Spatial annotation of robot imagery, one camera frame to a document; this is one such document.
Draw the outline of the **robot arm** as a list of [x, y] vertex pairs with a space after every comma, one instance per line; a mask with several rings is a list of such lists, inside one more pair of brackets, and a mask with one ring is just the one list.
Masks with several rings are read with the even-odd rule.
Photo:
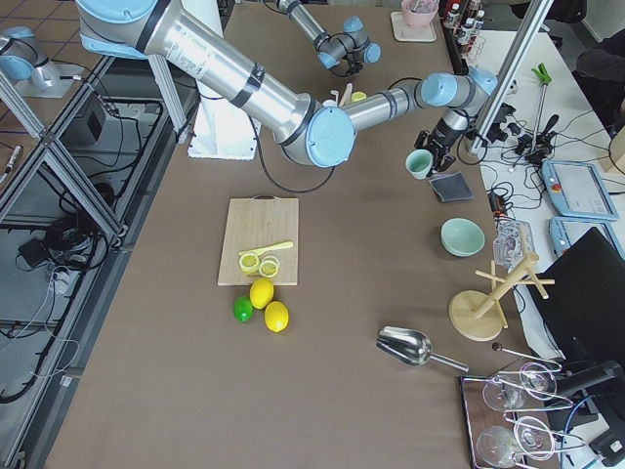
[[338, 77], [357, 75], [381, 58], [381, 46], [371, 40], [360, 17], [347, 18], [341, 31], [330, 34], [301, 1], [275, 1], [275, 8], [264, 4], [295, 23], [312, 42], [322, 66]]
[[344, 107], [325, 107], [297, 94], [196, 18], [180, 1], [80, 1], [84, 48], [122, 58], [160, 56], [272, 130], [288, 159], [333, 167], [348, 160], [358, 132], [416, 109], [442, 107], [423, 144], [437, 171], [497, 85], [484, 68], [465, 75], [437, 72], [419, 83], [401, 80]]

